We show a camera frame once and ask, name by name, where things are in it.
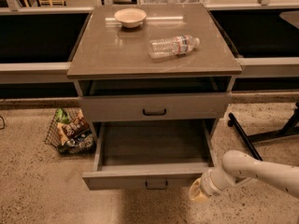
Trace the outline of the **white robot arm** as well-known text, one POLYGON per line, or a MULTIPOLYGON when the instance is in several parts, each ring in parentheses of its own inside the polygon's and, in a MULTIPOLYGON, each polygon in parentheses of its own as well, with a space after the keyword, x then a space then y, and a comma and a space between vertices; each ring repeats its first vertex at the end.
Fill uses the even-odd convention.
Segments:
MULTIPOLYGON (((234 84, 236 91, 283 91, 298 87, 297 10, 213 10, 211 14, 242 65, 242 74, 234 84)), ((190 199, 200 202, 253 179, 298 197, 299 168, 264 161, 253 145, 254 142, 297 134, 297 123, 298 114, 294 113, 280 130, 246 135, 235 116, 230 114, 228 125, 235 127, 249 153, 226 152, 220 164, 193 182, 190 199)))

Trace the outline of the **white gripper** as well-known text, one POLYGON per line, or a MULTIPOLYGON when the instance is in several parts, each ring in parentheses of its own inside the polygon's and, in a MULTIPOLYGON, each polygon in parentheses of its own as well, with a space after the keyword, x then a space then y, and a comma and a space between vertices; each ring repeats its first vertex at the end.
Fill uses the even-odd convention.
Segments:
POLYGON ((231 175, 222 167, 211 168, 192 183, 189 198, 194 202, 206 202, 209 197, 219 196, 225 189, 236 188, 248 181, 247 177, 231 175))

